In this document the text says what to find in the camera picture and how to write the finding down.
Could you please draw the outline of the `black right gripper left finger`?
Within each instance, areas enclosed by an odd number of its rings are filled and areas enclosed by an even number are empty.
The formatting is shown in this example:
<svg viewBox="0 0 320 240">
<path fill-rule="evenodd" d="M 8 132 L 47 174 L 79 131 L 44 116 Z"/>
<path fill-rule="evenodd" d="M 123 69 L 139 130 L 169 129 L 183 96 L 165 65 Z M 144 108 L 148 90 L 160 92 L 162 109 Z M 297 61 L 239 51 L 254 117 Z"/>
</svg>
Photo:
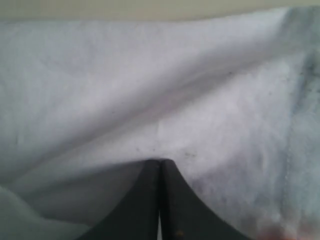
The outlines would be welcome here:
<svg viewBox="0 0 320 240">
<path fill-rule="evenodd" d="M 146 160 L 119 204 L 79 240 L 156 240 L 159 226 L 160 162 Z"/>
</svg>

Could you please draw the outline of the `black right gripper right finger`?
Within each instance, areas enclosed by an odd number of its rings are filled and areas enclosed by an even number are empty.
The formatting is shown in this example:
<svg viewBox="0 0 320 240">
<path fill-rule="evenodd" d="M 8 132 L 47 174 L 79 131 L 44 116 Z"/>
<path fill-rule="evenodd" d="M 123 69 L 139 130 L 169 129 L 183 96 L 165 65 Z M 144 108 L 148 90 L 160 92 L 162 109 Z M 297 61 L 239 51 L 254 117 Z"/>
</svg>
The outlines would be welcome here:
<svg viewBox="0 0 320 240">
<path fill-rule="evenodd" d="M 246 240 L 187 184 L 171 159 L 160 162 L 159 213 L 163 240 Z"/>
</svg>

